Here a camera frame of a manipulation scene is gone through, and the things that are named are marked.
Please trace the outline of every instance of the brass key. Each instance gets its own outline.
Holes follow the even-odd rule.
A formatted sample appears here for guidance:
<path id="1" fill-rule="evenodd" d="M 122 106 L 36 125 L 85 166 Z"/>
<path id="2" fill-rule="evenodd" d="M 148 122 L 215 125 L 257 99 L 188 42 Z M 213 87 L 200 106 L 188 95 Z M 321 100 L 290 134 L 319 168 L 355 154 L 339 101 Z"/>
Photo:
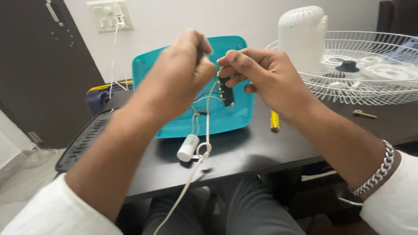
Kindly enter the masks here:
<path id="1" fill-rule="evenodd" d="M 355 115 L 363 115 L 363 116 L 366 116 L 366 117 L 369 117 L 369 118 L 373 118 L 373 119 L 377 118 L 377 116 L 374 116 L 374 115 L 371 115 L 371 114 L 364 113 L 364 112 L 363 112 L 363 111 L 361 111 L 361 110 L 354 110 L 354 111 L 353 111 L 353 114 L 355 114 Z"/>

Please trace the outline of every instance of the white sleeve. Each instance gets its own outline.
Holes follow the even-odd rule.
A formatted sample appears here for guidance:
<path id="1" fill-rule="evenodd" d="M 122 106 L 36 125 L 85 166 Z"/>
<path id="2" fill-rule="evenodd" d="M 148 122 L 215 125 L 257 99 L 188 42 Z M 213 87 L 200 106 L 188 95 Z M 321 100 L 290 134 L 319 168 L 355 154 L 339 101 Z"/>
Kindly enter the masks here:
<path id="1" fill-rule="evenodd" d="M 64 175 L 41 189 L 1 235 L 122 235 L 68 187 Z"/>
<path id="2" fill-rule="evenodd" d="M 366 199 L 360 212 L 380 235 L 418 234 L 418 157 L 400 154 L 398 169 Z"/>

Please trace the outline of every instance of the white wall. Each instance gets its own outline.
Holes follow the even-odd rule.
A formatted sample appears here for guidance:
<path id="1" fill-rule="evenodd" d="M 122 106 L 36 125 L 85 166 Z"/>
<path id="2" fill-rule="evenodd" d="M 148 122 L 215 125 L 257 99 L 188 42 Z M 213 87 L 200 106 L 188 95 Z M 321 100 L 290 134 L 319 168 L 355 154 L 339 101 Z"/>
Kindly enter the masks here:
<path id="1" fill-rule="evenodd" d="M 0 110 L 0 168 L 35 144 Z"/>
<path id="2" fill-rule="evenodd" d="M 86 0 L 64 0 L 105 82 L 110 82 L 114 33 L 99 34 Z M 206 36 L 240 35 L 249 47 L 275 41 L 277 21 L 288 10 L 318 5 L 328 30 L 375 31 L 379 0 L 127 0 L 135 27 L 117 35 L 115 79 L 130 75 L 134 56 L 174 42 L 185 28 Z"/>

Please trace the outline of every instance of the wall socket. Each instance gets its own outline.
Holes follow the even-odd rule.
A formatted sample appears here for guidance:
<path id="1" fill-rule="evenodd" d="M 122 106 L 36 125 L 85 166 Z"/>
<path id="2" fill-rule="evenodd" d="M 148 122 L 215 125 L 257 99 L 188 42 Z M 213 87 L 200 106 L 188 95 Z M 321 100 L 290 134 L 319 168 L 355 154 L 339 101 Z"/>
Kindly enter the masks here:
<path id="1" fill-rule="evenodd" d="M 99 33 L 116 31 L 115 25 L 119 22 L 125 22 L 126 27 L 119 28 L 118 31 L 133 29 L 126 0 L 87 2 L 87 7 Z"/>

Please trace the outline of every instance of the forearm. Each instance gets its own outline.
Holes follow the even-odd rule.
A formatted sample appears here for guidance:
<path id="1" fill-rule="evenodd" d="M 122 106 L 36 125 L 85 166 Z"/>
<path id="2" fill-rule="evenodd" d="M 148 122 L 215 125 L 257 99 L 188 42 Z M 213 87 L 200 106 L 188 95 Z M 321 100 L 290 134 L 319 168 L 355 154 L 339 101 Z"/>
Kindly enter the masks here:
<path id="1" fill-rule="evenodd" d="M 66 175 L 68 186 L 115 221 L 140 158 L 158 128 L 145 112 L 115 111 L 104 133 Z"/>
<path id="2" fill-rule="evenodd" d="M 320 102 L 291 124 L 353 189 L 365 183 L 383 163 L 386 150 L 380 139 Z M 396 170 L 399 162 L 400 157 L 396 154 L 390 173 Z M 370 193 L 362 195 L 362 198 L 367 198 Z"/>

